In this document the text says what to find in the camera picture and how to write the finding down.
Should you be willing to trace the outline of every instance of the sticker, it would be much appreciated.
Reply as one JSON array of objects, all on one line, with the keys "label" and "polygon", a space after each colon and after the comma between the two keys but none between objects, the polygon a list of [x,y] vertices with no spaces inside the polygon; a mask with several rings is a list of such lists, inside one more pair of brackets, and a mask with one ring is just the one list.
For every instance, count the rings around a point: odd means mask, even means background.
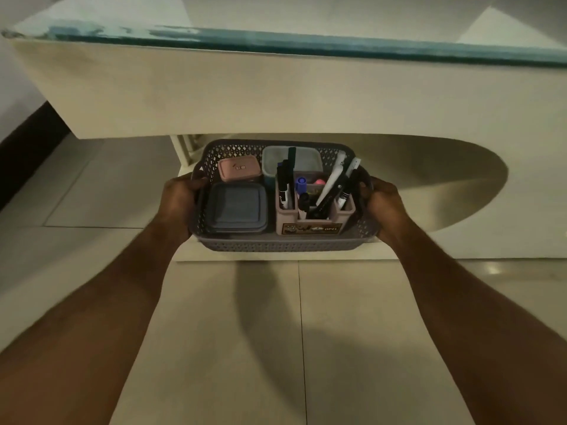
[{"label": "sticker", "polygon": [[337,235],[343,224],[283,224],[282,234],[295,236],[332,236]]}]

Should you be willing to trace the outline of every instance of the person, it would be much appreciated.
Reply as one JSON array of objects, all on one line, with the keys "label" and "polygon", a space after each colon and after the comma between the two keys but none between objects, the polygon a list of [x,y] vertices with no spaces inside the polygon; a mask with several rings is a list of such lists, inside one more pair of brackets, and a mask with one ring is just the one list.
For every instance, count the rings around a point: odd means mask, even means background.
[{"label": "person", "polygon": [[[361,192],[378,237],[400,259],[475,423],[564,423],[567,342],[449,257],[411,220],[394,185],[373,182],[373,192]],[[0,423],[110,421],[206,183],[190,174],[168,181],[131,244],[0,354]]]}]

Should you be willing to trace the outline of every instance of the oval cutout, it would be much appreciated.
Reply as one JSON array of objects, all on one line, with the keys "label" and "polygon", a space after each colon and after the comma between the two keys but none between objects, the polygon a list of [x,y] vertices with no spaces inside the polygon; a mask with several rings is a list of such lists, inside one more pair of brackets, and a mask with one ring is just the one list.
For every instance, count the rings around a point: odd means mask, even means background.
[{"label": "oval cutout", "polygon": [[[344,143],[376,177],[397,185],[405,207],[426,231],[475,214],[506,184],[508,169],[494,152],[440,137],[388,134],[234,134],[233,138]],[[208,140],[221,138],[207,136]]]}]

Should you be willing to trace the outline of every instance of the pink lid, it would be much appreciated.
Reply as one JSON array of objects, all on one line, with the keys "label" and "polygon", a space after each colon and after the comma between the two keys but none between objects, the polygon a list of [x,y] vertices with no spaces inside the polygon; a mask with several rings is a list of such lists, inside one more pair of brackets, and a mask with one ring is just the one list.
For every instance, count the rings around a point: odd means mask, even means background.
[{"label": "pink lid", "polygon": [[218,161],[218,172],[223,182],[249,180],[262,173],[254,155],[236,156]]}]

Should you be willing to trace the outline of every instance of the gray plastic basket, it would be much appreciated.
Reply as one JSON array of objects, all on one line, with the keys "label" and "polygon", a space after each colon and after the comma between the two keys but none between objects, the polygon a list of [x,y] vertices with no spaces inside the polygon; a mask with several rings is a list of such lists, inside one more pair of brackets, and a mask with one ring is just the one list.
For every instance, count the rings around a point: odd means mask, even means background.
[{"label": "gray plastic basket", "polygon": [[[221,182],[217,163],[223,158],[254,155],[262,164],[262,151],[266,146],[303,146],[312,147],[321,154],[323,171],[330,173],[338,151],[346,153],[345,165],[348,165],[354,152],[348,146],[338,143],[290,142],[282,140],[240,140],[221,139],[210,142],[203,150],[202,159],[195,167],[196,173],[202,168],[211,183]],[[365,173],[366,183],[370,176]],[[358,194],[355,196],[356,213],[347,222],[347,226],[336,236],[281,236],[276,234],[276,209],[274,192],[268,193],[268,227],[260,234],[214,234],[206,230],[205,210],[210,188],[199,193],[195,217],[191,221],[191,232],[207,248],[223,252],[307,252],[327,250],[351,250],[374,237],[379,229],[378,223],[371,218]]]}]

